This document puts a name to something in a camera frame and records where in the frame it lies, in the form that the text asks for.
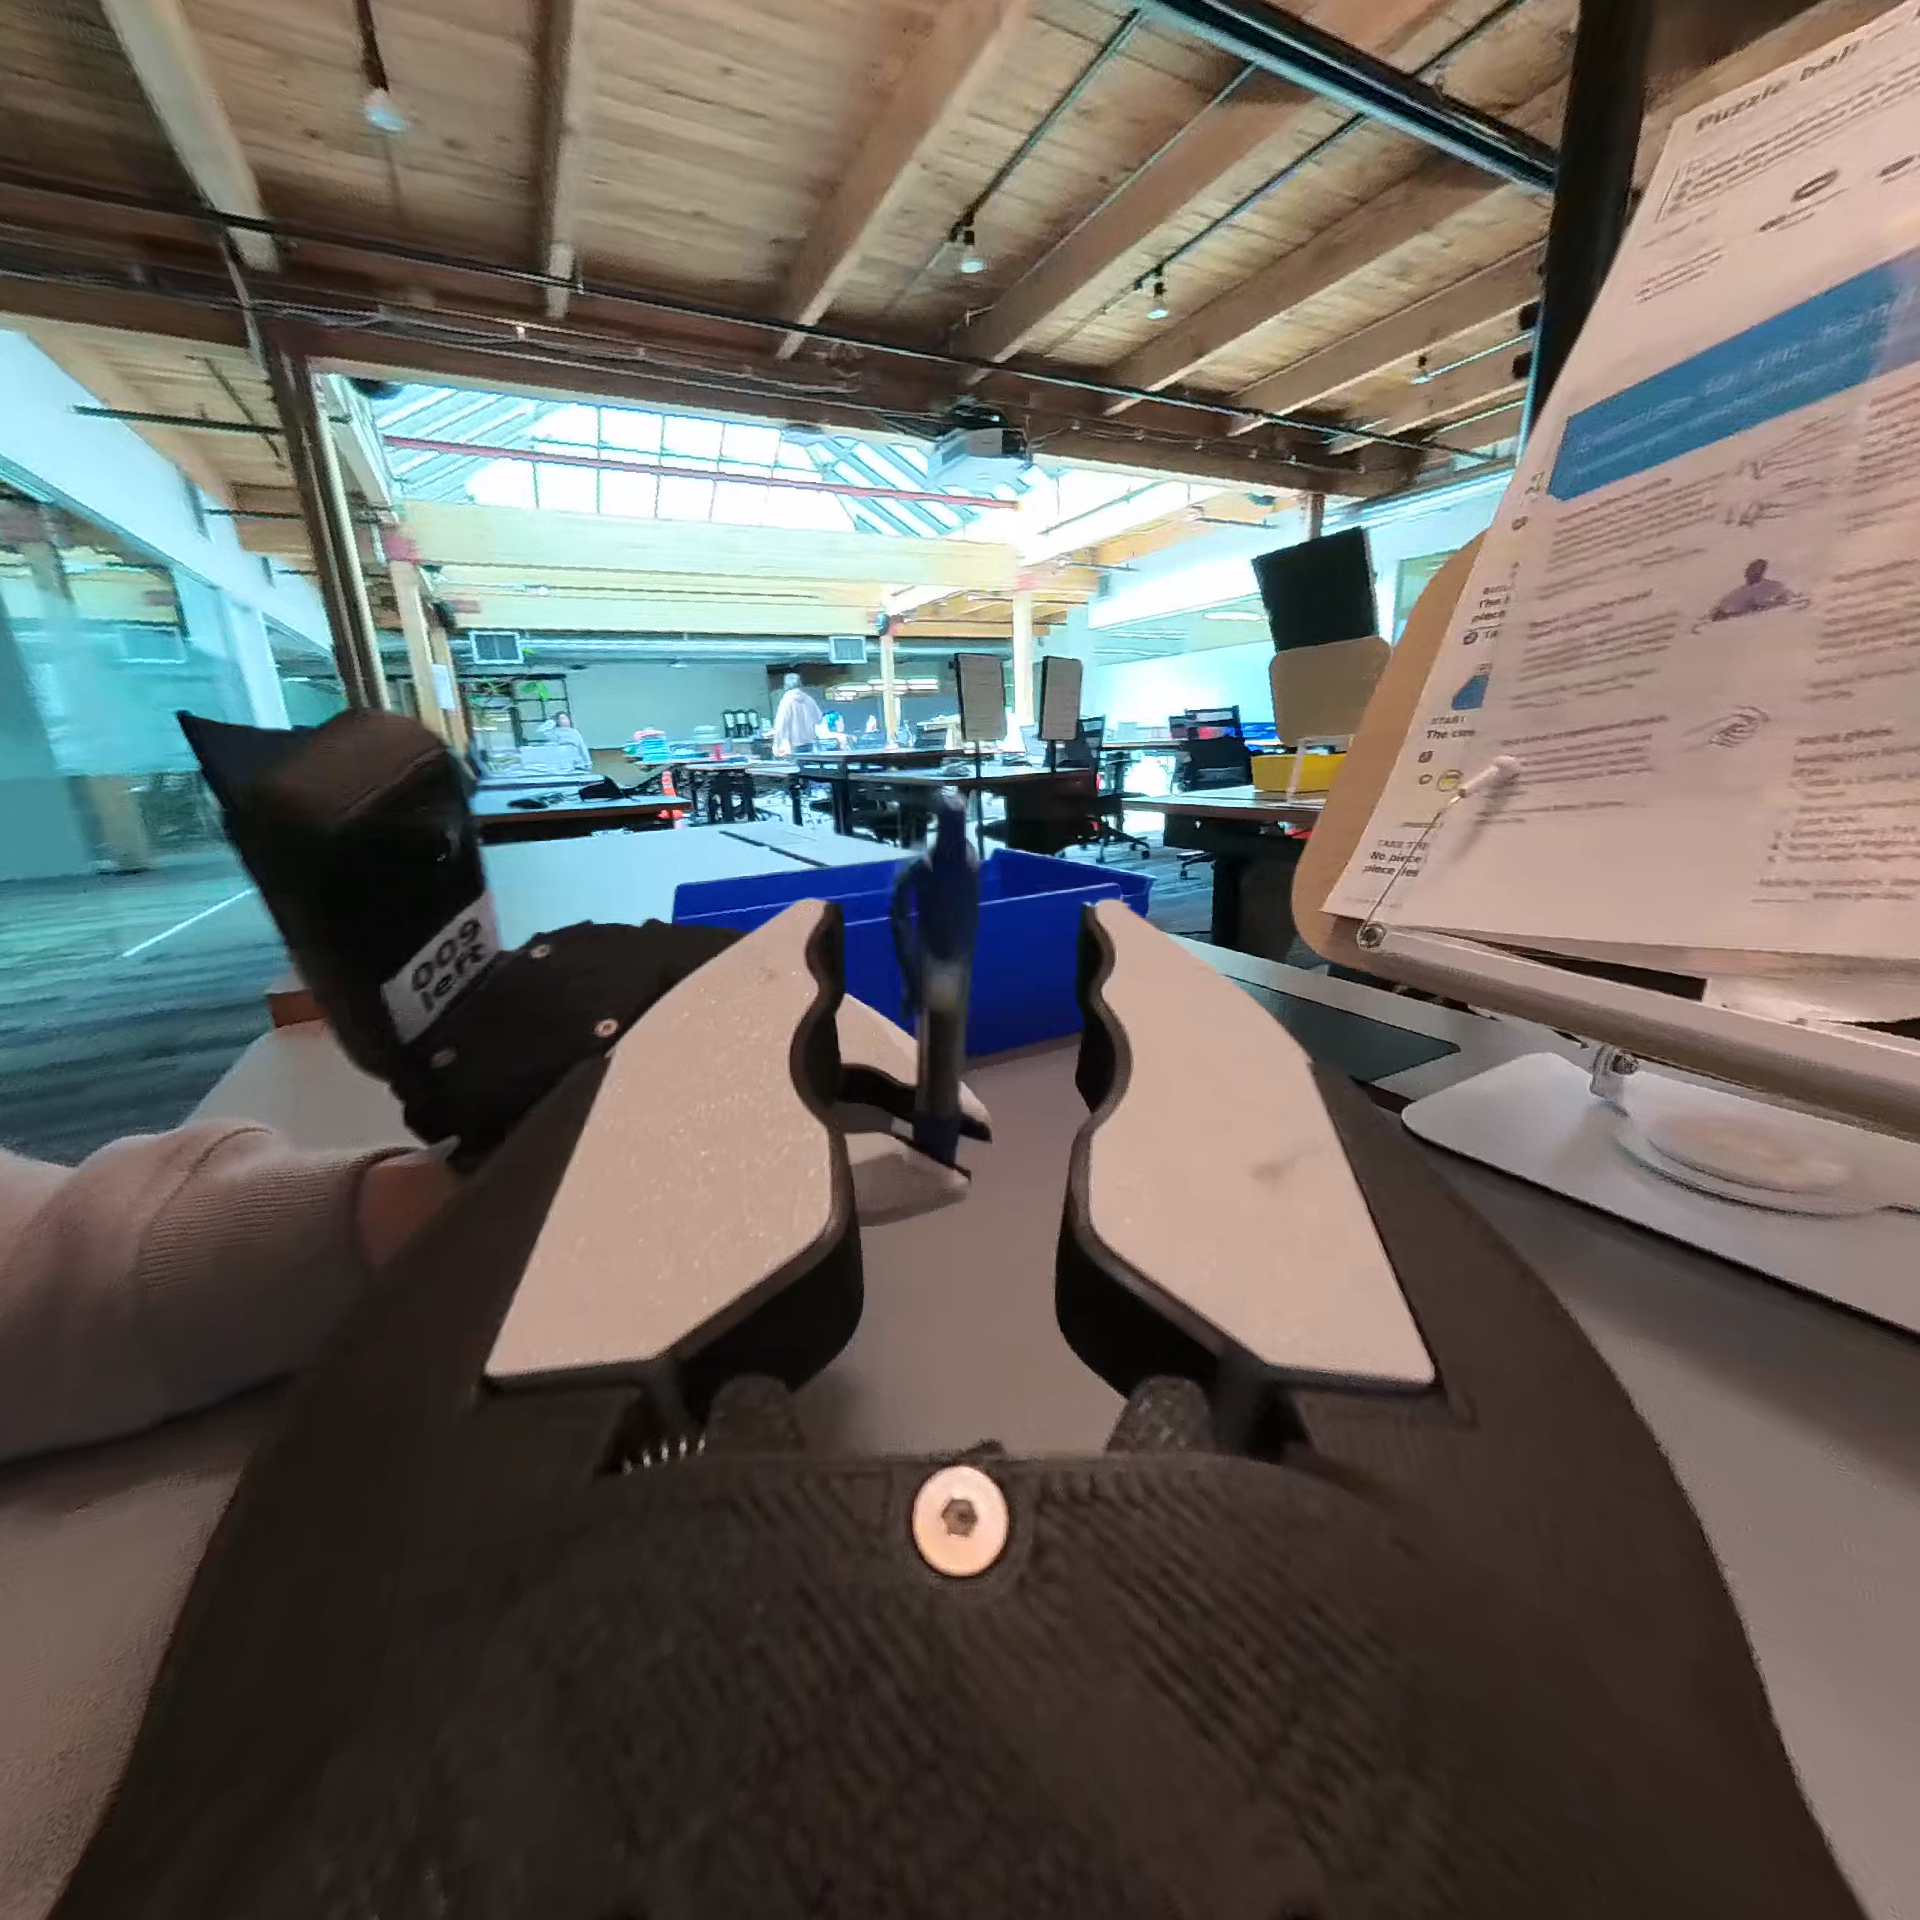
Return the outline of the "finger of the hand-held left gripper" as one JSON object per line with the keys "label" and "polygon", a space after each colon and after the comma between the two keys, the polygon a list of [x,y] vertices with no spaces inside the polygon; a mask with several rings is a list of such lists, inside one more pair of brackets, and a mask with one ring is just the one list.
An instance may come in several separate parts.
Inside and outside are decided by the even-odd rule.
{"label": "finger of the hand-held left gripper", "polygon": [[841,1066],[838,1100],[897,1121],[913,1121],[921,1079],[917,1041],[858,998],[841,1000],[835,1031]]}
{"label": "finger of the hand-held left gripper", "polygon": [[897,1134],[849,1134],[849,1166],[860,1224],[899,1224],[960,1204],[965,1169],[933,1159]]}

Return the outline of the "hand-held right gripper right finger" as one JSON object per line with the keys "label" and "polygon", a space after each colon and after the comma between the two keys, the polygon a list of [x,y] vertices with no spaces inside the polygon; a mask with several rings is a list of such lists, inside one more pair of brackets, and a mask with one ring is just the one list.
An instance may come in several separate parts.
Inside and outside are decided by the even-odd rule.
{"label": "hand-held right gripper right finger", "polygon": [[1078,1128],[1059,1328],[1114,1392],[1187,1382],[1260,1450],[1297,1394],[1441,1385],[1309,1055],[1237,983],[1122,903],[1076,935]]}

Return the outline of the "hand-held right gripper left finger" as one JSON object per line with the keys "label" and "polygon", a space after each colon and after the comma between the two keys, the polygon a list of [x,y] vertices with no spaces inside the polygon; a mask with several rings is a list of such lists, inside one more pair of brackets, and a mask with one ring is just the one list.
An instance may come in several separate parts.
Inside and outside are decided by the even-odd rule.
{"label": "hand-held right gripper left finger", "polygon": [[843,966],[841,911],[804,898],[613,1044],[488,1356],[492,1391],[626,1385],[689,1433],[722,1383],[798,1387],[850,1344]]}

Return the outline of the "blue pen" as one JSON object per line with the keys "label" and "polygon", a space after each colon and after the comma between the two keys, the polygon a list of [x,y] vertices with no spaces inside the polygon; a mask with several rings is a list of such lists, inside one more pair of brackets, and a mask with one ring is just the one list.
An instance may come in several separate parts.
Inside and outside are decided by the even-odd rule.
{"label": "blue pen", "polygon": [[930,1161],[957,1169],[965,1137],[963,1070],[977,958],[980,892],[970,818],[944,787],[920,854],[900,866],[891,897],[891,934],[920,1064],[910,1137]]}

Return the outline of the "blue storage bin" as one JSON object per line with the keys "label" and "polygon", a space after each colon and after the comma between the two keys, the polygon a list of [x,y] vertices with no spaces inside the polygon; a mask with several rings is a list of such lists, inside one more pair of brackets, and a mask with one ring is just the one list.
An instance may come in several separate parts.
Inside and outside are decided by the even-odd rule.
{"label": "blue storage bin", "polygon": [[[904,1031],[904,977],[891,934],[891,895],[906,862],[882,857],[829,870],[790,866],[745,879],[689,880],[675,895],[681,926],[753,930],[802,898],[836,903],[845,923],[845,987]],[[1149,879],[1097,864],[997,850],[980,872],[966,1056],[1064,1041],[1082,1028],[1076,946],[1084,911],[1120,900],[1140,918]]]}

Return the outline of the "person's left forearm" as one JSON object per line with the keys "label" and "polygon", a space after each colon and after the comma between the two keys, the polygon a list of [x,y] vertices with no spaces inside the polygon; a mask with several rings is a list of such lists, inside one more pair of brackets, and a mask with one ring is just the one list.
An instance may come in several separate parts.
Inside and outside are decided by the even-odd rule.
{"label": "person's left forearm", "polygon": [[293,1375],[381,1267],[356,1186],[395,1147],[204,1121],[75,1166],[2,1155],[2,1458],[90,1450]]}

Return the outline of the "grey desk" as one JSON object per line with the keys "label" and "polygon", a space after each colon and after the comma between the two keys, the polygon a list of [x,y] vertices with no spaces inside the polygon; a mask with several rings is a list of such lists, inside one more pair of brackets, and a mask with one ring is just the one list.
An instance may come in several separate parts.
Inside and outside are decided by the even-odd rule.
{"label": "grey desk", "polygon": [[4,1467],[4,1902],[29,1915],[1915,1915],[1915,1339],[1531,1186],[1483,1211],[1312,1064],[1120,1176],[1192,1254],[1202,1139],[1332,1121],[1434,1385],[1254,1382],[1117,1284],[1093,1134],[1145,1039],[988,1070],[988,1184],[860,1228],[858,1328],[774,1303],[662,1385],[480,1369],[616,1060],[371,1295],[241,1194],[195,1225],[225,1412]]}

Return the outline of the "dark wooden desk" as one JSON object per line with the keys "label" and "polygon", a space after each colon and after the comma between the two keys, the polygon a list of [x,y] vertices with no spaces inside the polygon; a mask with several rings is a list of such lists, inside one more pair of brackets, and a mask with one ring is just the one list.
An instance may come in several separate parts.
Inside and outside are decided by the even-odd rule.
{"label": "dark wooden desk", "polygon": [[691,816],[684,799],[626,792],[613,783],[540,790],[482,785],[468,807],[490,849],[573,841],[600,832],[676,830]]}

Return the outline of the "long dark desk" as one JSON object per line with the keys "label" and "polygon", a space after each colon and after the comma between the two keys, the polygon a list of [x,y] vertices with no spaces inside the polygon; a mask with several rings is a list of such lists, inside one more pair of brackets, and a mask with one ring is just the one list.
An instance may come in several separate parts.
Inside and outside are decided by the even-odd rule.
{"label": "long dark desk", "polygon": [[826,823],[836,835],[893,849],[913,849],[925,836],[941,794],[960,799],[977,841],[1041,855],[1097,841],[1120,810],[1094,771],[1014,767],[986,755],[673,760],[656,785],[693,804],[708,826]]}

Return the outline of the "person's left hand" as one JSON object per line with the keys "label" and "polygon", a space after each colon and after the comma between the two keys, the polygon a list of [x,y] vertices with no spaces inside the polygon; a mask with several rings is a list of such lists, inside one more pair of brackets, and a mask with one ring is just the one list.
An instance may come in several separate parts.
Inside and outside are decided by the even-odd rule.
{"label": "person's left hand", "polygon": [[355,1199],[356,1244],[368,1267],[384,1267],[460,1194],[461,1177],[432,1152],[368,1164]]}

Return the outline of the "cream rounded board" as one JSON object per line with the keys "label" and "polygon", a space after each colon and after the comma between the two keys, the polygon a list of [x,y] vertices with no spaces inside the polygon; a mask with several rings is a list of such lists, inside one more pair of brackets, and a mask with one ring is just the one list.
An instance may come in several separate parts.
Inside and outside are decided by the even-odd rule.
{"label": "cream rounded board", "polygon": [[1379,635],[1277,649],[1268,663],[1268,694],[1281,746],[1352,739],[1393,654]]}

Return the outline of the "ceiling projector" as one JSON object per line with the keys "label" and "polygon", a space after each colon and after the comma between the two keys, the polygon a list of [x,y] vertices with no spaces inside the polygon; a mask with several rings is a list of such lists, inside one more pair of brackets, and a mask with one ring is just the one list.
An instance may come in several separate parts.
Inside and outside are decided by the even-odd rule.
{"label": "ceiling projector", "polygon": [[1009,424],[957,426],[925,448],[929,490],[944,499],[1017,500],[1033,478],[1032,446]]}

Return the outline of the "black panel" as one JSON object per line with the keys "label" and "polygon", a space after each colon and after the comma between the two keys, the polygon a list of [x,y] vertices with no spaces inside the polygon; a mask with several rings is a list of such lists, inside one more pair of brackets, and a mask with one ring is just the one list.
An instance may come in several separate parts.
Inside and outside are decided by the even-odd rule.
{"label": "black panel", "polygon": [[1377,572],[1364,529],[1317,535],[1253,559],[1254,588],[1281,656],[1379,638]]}

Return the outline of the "printed sheet blue banner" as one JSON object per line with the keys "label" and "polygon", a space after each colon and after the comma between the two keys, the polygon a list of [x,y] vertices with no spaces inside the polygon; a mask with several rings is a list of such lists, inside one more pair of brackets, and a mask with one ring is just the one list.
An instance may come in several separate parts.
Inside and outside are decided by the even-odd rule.
{"label": "printed sheet blue banner", "polygon": [[1915,251],[1572,414],[1408,914],[1913,963]]}

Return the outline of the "black pole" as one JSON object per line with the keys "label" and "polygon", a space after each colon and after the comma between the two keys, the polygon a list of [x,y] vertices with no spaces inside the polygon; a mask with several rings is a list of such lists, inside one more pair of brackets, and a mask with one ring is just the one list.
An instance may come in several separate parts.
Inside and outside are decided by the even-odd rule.
{"label": "black pole", "polygon": [[1625,234],[1644,127],[1650,23],[1650,2],[1579,4],[1523,442],[1531,439],[1546,417]]}

